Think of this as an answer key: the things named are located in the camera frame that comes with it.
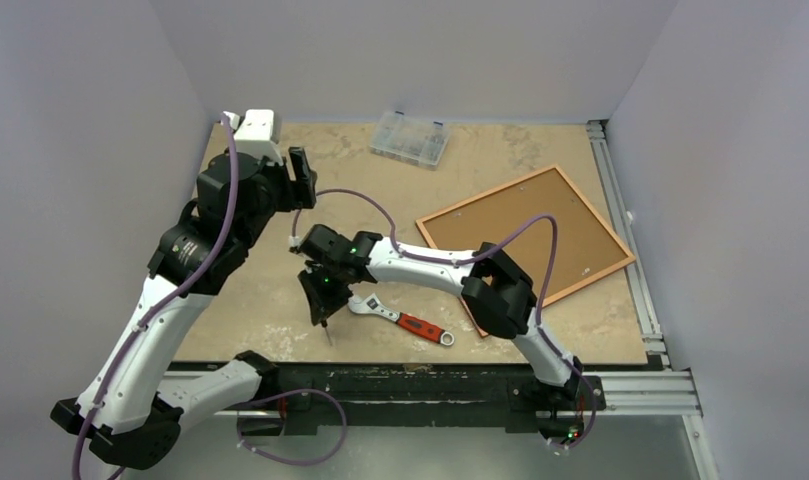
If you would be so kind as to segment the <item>red wooden photo frame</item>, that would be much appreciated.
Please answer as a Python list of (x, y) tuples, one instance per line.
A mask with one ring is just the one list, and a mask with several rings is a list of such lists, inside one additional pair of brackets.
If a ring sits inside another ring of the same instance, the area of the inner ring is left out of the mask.
[(598, 177), (549, 166), (491, 188), (460, 180), (434, 182), (406, 211), (413, 237), (431, 247), (475, 249), (499, 243), (529, 222), (506, 252), (541, 288), (557, 250), (543, 302), (544, 320), (577, 348), (638, 348), (637, 309), (625, 273), (635, 254), (619, 234)]

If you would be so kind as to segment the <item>yellow handled screwdriver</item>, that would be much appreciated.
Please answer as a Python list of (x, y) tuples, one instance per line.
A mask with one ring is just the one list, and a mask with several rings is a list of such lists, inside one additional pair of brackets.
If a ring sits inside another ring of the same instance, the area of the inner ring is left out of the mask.
[(322, 328), (323, 328), (323, 331), (324, 331), (324, 333), (325, 333), (325, 336), (326, 336), (326, 339), (327, 339), (328, 344), (329, 344), (329, 345), (332, 347), (332, 346), (333, 346), (333, 340), (332, 340), (332, 337), (331, 337), (331, 335), (330, 335), (330, 331), (329, 331), (329, 329), (328, 329), (328, 322), (327, 322), (326, 320), (322, 320), (322, 321), (320, 322), (320, 325), (321, 325), (321, 326), (322, 326)]

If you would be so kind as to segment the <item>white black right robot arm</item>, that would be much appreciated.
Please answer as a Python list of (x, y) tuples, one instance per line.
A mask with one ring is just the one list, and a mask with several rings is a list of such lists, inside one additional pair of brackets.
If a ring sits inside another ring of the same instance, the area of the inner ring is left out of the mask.
[(509, 340), (532, 367), (544, 399), (564, 407), (581, 391), (582, 365), (552, 339), (542, 320), (533, 281), (495, 244), (478, 250), (447, 251), (401, 244), (389, 236), (360, 231), (347, 238), (322, 224), (290, 239), (305, 259), (298, 279), (315, 325), (326, 326), (342, 308), (382, 317), (424, 339), (443, 344), (448, 332), (394, 311), (374, 294), (352, 292), (358, 283), (403, 283), (450, 294), (462, 301), (479, 329)]

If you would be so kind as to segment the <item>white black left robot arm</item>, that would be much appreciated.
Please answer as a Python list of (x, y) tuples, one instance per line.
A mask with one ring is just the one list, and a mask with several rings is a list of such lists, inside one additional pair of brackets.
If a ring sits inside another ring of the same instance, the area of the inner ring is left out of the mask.
[(94, 382), (56, 403), (52, 420), (109, 465), (146, 470), (182, 433), (208, 416), (277, 399), (275, 366), (246, 351), (189, 387), (160, 384), (198, 317), (247, 259), (278, 212), (315, 204), (316, 173), (292, 147), (273, 161), (246, 153), (212, 158), (196, 180), (197, 195), (161, 237), (138, 304)]

